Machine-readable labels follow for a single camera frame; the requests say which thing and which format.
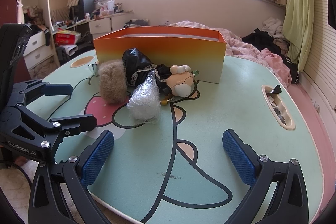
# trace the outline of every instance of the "cartoon table top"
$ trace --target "cartoon table top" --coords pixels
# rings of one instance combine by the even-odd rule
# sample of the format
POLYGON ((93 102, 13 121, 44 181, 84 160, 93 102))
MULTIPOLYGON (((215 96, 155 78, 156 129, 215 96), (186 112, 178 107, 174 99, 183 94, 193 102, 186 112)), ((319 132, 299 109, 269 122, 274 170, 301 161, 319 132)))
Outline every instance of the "cartoon table top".
MULTIPOLYGON (((85 56, 95 56, 95 51, 77 59, 85 56)), ((125 105, 106 105, 99 97, 99 78, 92 77, 87 65, 70 65, 44 80, 76 87, 71 100, 43 96, 28 108, 45 119, 80 113, 97 117, 95 130, 64 139, 56 161, 79 155, 104 129, 113 132, 112 153, 88 189, 119 215, 134 223, 224 223, 249 189, 222 146, 223 132, 232 128, 258 155, 281 162, 299 160, 310 220, 314 217, 323 191, 318 153, 284 88, 281 97, 293 116, 295 130, 281 127, 270 112, 261 86, 279 83, 267 68, 226 56, 219 84, 199 82, 189 99, 162 106, 158 124, 134 126, 125 105)), ((263 217, 275 186, 272 183, 255 220, 263 217)))

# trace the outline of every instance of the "green curtain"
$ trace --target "green curtain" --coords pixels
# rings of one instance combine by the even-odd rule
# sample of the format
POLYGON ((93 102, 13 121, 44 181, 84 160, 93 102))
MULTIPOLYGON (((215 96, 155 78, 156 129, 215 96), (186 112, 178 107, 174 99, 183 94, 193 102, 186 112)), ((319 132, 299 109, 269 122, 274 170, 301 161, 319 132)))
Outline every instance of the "green curtain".
POLYGON ((314 23, 314 0, 287 0, 283 35, 290 41, 288 57, 303 71, 310 51, 314 23))

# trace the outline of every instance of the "orange gradient box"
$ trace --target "orange gradient box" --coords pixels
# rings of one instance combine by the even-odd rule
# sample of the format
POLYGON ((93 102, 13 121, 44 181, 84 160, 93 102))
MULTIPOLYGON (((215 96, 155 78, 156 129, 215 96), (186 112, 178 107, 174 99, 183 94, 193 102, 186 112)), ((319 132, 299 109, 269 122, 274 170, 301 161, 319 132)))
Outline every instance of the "orange gradient box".
POLYGON ((125 28, 94 40, 100 63, 121 59, 125 50, 137 48, 154 64, 188 65, 199 70, 196 80, 219 83, 226 42, 220 32, 189 27, 125 28))

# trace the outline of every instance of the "brown fuzzy object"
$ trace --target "brown fuzzy object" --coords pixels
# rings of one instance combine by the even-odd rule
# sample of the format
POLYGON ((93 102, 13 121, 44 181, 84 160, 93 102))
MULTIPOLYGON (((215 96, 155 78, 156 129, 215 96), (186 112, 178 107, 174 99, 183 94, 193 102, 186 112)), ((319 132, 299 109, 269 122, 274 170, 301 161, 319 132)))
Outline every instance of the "brown fuzzy object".
POLYGON ((111 60, 99 68, 100 95, 109 104, 125 102, 127 85, 125 67, 122 60, 111 60))

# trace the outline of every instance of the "bubble wrap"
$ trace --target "bubble wrap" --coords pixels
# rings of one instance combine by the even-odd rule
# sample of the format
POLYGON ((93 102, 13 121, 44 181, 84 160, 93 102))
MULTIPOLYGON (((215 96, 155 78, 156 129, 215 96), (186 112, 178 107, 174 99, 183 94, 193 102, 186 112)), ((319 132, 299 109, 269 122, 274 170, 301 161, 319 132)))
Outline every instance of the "bubble wrap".
POLYGON ((136 121, 158 122, 161 114, 161 105, 154 71, 151 71, 145 82, 134 90, 127 108, 131 117, 136 121))

